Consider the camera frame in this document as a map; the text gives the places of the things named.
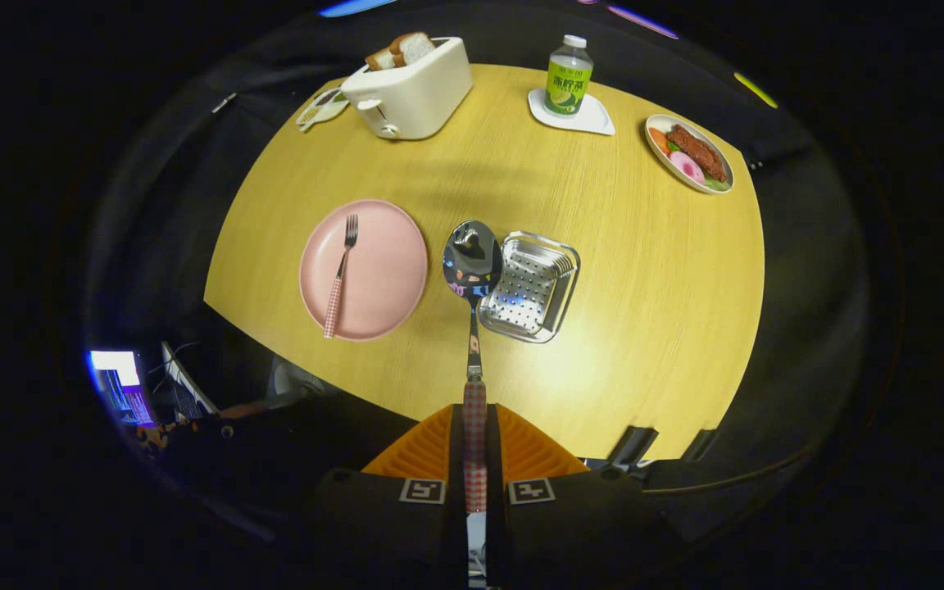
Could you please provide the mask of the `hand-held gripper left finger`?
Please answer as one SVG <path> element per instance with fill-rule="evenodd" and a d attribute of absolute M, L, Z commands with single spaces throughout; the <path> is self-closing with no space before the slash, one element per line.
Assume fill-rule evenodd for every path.
<path fill-rule="evenodd" d="M 317 589 L 465 589 L 464 426 L 447 406 L 312 497 Z"/>

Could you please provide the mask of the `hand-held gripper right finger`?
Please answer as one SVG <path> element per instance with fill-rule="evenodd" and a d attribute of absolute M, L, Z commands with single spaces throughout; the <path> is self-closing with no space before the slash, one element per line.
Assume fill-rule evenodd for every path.
<path fill-rule="evenodd" d="M 509 408 L 488 407 L 484 455 L 488 586 L 630 589 L 684 550 L 639 479 L 589 470 Z"/>

